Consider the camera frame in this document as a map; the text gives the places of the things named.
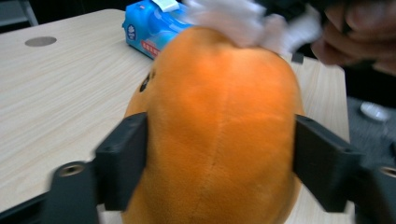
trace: white cloth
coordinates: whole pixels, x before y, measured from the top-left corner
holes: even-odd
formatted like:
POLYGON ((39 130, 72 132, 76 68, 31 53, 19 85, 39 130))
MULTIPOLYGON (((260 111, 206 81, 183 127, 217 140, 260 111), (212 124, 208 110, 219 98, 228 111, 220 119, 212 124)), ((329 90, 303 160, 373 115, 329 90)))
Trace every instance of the white cloth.
POLYGON ((320 15, 310 6, 287 23, 279 15, 264 17, 265 8, 252 0, 184 0, 184 4, 188 23, 218 30, 241 48, 261 46, 285 55, 321 34, 320 15))

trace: orange plush toy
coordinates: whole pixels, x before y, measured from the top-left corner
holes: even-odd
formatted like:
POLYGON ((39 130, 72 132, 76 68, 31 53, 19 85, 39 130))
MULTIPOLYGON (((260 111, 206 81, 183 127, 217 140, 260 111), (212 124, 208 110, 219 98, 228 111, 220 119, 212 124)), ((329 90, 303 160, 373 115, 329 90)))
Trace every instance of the orange plush toy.
MULTIPOLYGON (((241 20, 251 14, 241 16, 242 2, 253 4, 229 10, 241 20)), ((123 222, 282 223, 300 187, 292 171, 295 114, 303 113, 296 76, 265 47, 276 38, 229 35, 235 27, 212 21, 234 15, 199 10, 191 12, 201 24, 165 47, 126 111, 148 114, 148 157, 123 222)), ((257 24, 238 27, 254 33, 257 24)))

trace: wet wipes package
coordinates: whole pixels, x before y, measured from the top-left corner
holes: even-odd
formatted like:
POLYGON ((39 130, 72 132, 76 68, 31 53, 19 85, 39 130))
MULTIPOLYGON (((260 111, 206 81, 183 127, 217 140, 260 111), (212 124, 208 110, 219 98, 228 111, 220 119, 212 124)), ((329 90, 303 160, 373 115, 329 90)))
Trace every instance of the wet wipes package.
POLYGON ((174 0, 144 0, 129 5, 122 27, 126 42, 154 59, 169 41, 191 25, 186 7, 174 0))

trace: light wood tabletop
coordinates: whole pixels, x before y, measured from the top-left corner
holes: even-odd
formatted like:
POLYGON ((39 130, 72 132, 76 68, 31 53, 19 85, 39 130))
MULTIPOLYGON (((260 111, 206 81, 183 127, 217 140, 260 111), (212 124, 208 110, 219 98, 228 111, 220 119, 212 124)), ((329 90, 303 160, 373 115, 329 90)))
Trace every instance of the light wood tabletop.
MULTIPOLYGON (((58 166, 90 160, 123 118, 152 63, 125 43, 123 20, 108 9, 0 35, 0 212, 45 192, 58 166)), ((308 58, 290 64, 306 115, 348 140, 342 69, 308 58)), ((103 217, 120 223, 118 213, 103 217)), ((351 221, 322 212, 303 189, 287 223, 351 221)))

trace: plush toy eye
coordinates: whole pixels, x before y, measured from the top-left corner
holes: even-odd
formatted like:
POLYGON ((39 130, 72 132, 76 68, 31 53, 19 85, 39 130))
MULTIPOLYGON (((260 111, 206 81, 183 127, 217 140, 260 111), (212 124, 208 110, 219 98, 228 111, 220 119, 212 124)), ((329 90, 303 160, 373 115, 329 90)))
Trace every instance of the plush toy eye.
POLYGON ((140 86, 140 92, 144 91, 148 84, 149 84, 149 73, 148 73, 148 77, 146 77, 146 79, 143 81, 142 85, 140 86))

